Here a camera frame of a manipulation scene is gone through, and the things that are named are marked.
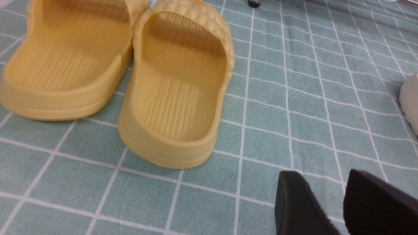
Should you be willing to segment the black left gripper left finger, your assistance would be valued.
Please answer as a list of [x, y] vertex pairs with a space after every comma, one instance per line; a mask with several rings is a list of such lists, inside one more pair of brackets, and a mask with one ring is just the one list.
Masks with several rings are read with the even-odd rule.
[[281, 171], [275, 202], [276, 234], [339, 235], [307, 181], [296, 171]]

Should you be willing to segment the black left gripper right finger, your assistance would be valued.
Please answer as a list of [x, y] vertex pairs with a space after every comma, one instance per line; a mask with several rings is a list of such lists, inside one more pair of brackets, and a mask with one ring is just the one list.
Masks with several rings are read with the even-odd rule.
[[416, 235], [418, 201], [364, 170], [351, 169], [343, 218], [351, 235]]

